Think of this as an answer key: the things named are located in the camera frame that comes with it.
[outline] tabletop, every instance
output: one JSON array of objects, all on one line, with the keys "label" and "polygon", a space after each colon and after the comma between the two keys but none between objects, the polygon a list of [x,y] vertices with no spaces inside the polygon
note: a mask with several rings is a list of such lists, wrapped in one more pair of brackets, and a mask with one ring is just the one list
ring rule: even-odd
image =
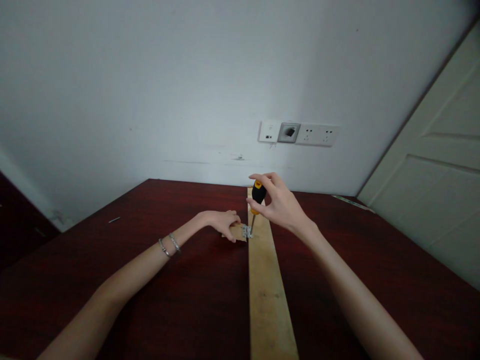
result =
[{"label": "tabletop", "polygon": [[[149,179],[7,268],[0,354],[37,357],[103,281],[198,212],[236,210],[245,222],[246,194]],[[326,194],[295,196],[426,359],[480,358],[478,291],[378,215]],[[310,251],[271,229],[300,358],[368,359]],[[250,357],[247,243],[199,231],[125,306],[98,358],[160,356]]]}]

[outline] screwdriver handle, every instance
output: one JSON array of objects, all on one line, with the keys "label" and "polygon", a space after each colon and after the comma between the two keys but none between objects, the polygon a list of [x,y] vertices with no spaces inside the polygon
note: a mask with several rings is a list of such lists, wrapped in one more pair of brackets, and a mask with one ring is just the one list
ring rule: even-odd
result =
[{"label": "screwdriver handle", "polygon": [[[251,189],[251,198],[255,200],[257,203],[262,204],[262,201],[265,199],[265,195],[267,195],[267,189],[262,183],[258,180],[255,180],[253,184],[253,188]],[[253,210],[250,207],[250,211],[253,215],[260,214],[258,211]]]}]

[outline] power socket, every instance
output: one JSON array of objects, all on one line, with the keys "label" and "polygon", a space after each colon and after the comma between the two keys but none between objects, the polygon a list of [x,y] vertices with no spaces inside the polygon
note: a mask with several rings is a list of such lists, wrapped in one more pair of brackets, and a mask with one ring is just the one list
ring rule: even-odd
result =
[{"label": "power socket", "polygon": [[301,124],[295,144],[331,147],[341,129],[338,125]]},{"label": "power socket", "polygon": [[258,135],[259,142],[276,143],[279,139],[280,125],[279,121],[262,121],[260,134]]},{"label": "power socket", "polygon": [[282,122],[280,133],[278,134],[279,143],[294,143],[299,134],[300,124],[295,122]]}]

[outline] bracelet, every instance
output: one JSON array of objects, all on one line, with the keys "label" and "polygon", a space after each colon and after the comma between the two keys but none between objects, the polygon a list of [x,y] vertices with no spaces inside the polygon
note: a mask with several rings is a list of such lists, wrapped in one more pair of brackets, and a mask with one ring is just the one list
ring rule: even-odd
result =
[{"label": "bracelet", "polygon": [[165,255],[167,255],[169,258],[171,258],[172,256],[169,254],[169,252],[167,251],[165,246],[162,244],[162,239],[161,238],[158,239],[158,242],[160,243],[161,250],[165,253]]},{"label": "bracelet", "polygon": [[171,239],[171,242],[173,243],[173,245],[175,245],[176,247],[176,251],[181,254],[182,252],[180,251],[180,246],[177,244],[177,241],[175,240],[174,238],[174,235],[172,233],[170,233],[170,239]]}]

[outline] screwdriver shaft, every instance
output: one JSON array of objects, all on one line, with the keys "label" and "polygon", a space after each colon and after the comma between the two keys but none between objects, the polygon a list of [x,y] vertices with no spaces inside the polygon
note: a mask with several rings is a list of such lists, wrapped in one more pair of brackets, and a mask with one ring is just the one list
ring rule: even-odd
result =
[{"label": "screwdriver shaft", "polygon": [[254,235],[254,222],[255,222],[256,215],[253,215],[253,219],[251,220],[251,228],[250,228],[250,237]]}]

